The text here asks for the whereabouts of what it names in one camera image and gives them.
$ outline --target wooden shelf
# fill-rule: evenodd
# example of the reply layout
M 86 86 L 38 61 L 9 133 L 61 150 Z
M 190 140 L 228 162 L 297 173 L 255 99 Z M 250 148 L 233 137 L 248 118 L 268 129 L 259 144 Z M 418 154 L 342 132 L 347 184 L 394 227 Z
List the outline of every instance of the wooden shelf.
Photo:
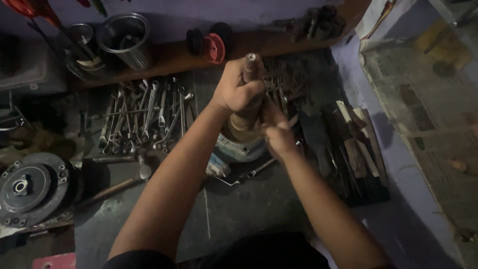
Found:
M 343 5 L 337 7 L 338 15 L 347 22 L 342 37 L 355 28 L 370 5 L 370 1 L 371 0 L 345 0 Z M 325 41 L 305 39 L 292 43 L 289 35 L 283 33 L 236 33 L 233 35 L 234 46 L 230 58 L 241 58 L 249 52 L 259 53 L 261 56 L 267 57 L 324 48 L 336 44 L 342 37 Z M 185 41 L 154 45 L 152 46 L 152 56 L 155 59 L 155 64 L 147 71 L 138 72 L 127 68 L 115 77 L 88 82 L 83 82 L 75 78 L 70 83 L 70 88 L 73 90 L 88 89 L 126 80 L 163 76 L 214 65 L 202 57 L 190 55 Z

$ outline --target workbench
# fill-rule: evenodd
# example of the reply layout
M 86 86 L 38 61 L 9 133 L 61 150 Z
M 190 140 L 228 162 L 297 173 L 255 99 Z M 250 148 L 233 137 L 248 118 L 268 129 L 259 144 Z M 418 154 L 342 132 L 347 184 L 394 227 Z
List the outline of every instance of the workbench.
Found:
M 339 80 L 336 70 L 330 68 L 326 49 L 284 57 L 296 57 L 308 62 L 311 94 L 317 111 L 320 106 L 340 99 Z M 192 103 L 194 111 L 201 112 L 208 104 L 223 68 L 217 66 L 179 74 L 179 83 L 196 95 Z M 109 90 L 95 88 L 89 94 L 89 113 L 104 112 Z M 101 125 L 102 121 L 93 122 L 91 130 L 100 129 Z M 92 136 L 92 141 L 86 142 L 86 145 L 90 145 L 85 149 L 86 158 L 99 156 L 98 138 L 99 134 L 96 134 Z M 156 167 L 166 157 L 161 151 L 151 151 L 148 155 L 155 160 Z M 93 166 L 84 162 L 82 172 L 85 185 L 96 188 L 89 190 L 93 194 L 135 176 L 138 164 Z M 101 268 L 143 189 L 144 184 L 76 213 L 76 268 Z M 287 175 L 276 162 L 241 184 L 229 186 L 218 179 L 210 180 L 198 193 L 183 229 L 176 259 L 184 261 L 202 257 L 245 236 L 301 231 L 309 225 Z

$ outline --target newspaper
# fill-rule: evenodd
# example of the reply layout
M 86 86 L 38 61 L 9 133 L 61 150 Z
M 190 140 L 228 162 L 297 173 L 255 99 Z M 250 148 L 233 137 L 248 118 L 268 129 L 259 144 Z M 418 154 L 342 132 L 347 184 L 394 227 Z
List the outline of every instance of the newspaper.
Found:
M 478 89 L 401 40 L 360 43 L 359 60 L 386 115 L 448 220 L 466 268 L 478 269 Z M 450 165 L 459 159 L 468 174 Z

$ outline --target purple wall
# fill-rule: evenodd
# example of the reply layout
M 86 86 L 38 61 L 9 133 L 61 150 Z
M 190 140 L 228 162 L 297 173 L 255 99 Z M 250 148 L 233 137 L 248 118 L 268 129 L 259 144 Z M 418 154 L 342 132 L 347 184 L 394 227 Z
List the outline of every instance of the purple wall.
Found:
M 340 4 L 342 0 L 103 0 L 108 16 L 139 12 L 150 20 L 153 43 L 183 40 L 186 31 L 199 28 L 207 32 L 215 22 L 229 23 L 235 32 L 252 30 L 275 19 L 300 17 L 308 7 Z M 79 22 L 101 23 L 93 7 L 84 8 L 76 0 L 49 0 L 63 25 Z M 40 38 L 26 25 L 26 19 L 0 3 L 0 31 L 21 38 Z M 48 36 L 57 30 L 43 18 L 37 23 Z

